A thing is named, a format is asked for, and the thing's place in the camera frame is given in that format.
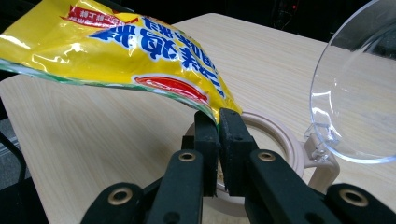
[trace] wooden table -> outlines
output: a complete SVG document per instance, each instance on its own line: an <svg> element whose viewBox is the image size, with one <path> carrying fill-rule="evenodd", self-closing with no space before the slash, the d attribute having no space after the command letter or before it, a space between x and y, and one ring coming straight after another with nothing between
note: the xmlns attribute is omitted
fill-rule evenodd
<svg viewBox="0 0 396 224"><path fill-rule="evenodd" d="M201 43L238 104L279 119L304 141L311 79L325 43L218 14L175 26ZM80 222L109 185L125 181L145 187L162 176L195 113L152 93L27 76L6 79L0 88L51 223ZM256 134L266 138L261 147L277 147ZM396 210L396 163L339 163L337 183L364 188ZM248 220L205 206L204 223Z"/></svg>

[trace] transparent bowl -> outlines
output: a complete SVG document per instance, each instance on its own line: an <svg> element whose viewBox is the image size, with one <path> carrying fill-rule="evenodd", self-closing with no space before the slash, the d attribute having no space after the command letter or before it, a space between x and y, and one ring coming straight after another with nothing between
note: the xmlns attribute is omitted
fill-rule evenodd
<svg viewBox="0 0 396 224"><path fill-rule="evenodd" d="M321 143L358 163L396 160L396 4L371 1L329 42L312 80Z"/></svg>

